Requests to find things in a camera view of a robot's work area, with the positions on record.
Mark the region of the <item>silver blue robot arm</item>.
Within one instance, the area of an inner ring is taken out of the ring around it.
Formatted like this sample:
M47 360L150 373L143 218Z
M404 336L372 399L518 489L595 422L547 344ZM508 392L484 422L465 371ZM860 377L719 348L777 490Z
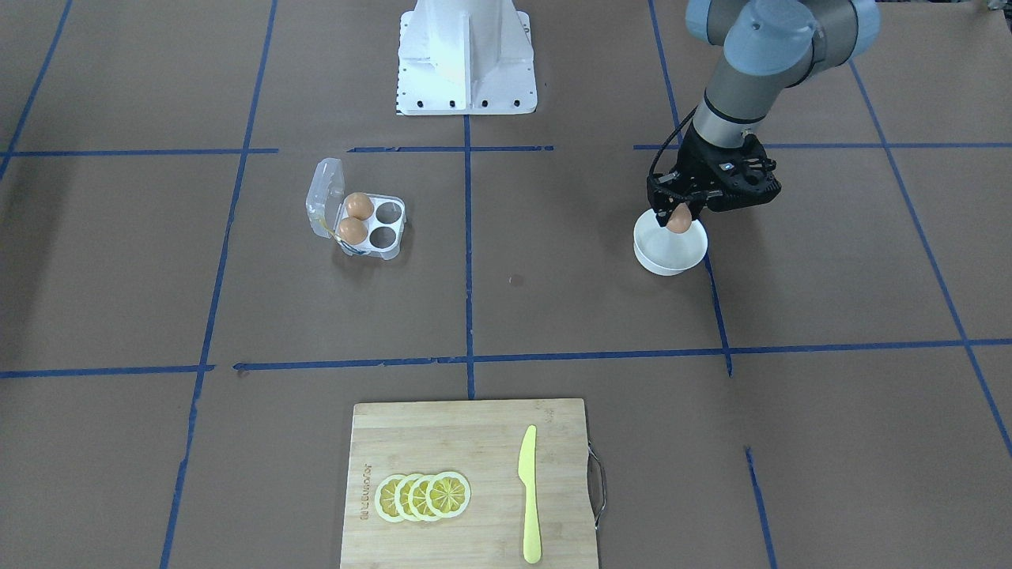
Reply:
M702 210L753 208L782 186L757 137L784 90L861 55L881 31L874 1L691 1L686 27L720 47L699 104L673 130L674 166L648 169L655 223L685 231Z

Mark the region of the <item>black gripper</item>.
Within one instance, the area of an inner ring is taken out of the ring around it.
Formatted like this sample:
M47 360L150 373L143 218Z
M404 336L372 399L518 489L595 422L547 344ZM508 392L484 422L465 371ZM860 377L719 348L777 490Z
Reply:
M648 205L658 226L667 227L679 204L688 204L693 220L699 220L704 209L726 212L769 204L782 190L775 168L755 134L747 134L740 147L726 149L690 130L672 169L648 173Z

